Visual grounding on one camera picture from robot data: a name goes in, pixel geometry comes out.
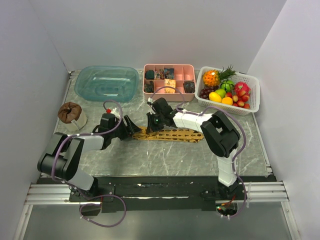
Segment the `yellow beetle print tie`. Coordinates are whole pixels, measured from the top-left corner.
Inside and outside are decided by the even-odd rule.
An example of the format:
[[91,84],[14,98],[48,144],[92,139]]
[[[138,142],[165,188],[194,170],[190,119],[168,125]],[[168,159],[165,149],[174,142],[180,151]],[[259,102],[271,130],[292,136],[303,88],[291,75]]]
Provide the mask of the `yellow beetle print tie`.
[[140,129],[140,132],[132,136],[136,140],[198,143],[204,139],[202,133],[188,128],[162,129],[151,133],[147,133],[147,128],[144,126]]

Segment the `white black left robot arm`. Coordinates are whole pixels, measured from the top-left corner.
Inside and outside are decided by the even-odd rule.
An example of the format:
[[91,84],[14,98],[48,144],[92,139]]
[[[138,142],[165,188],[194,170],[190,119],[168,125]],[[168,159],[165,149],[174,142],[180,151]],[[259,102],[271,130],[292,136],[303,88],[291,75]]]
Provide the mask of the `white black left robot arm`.
[[56,181],[65,182],[86,200],[93,201],[99,195],[98,179],[81,170],[81,155],[88,151],[104,150],[112,139],[122,141],[140,131],[127,115],[120,118],[113,113],[104,113],[92,133],[74,136],[54,133],[37,163],[37,170]]

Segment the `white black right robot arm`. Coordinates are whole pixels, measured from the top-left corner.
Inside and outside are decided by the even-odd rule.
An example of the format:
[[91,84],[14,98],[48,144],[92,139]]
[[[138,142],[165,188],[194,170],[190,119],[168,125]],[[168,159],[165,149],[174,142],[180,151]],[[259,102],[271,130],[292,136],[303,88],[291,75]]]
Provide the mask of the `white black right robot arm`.
[[197,113],[183,108],[173,109],[163,98],[148,99],[146,133],[160,132],[165,126],[190,129],[203,134],[218,161],[217,193],[223,199],[236,194],[239,184],[235,174],[235,156],[241,138],[239,132],[220,110],[214,114]]

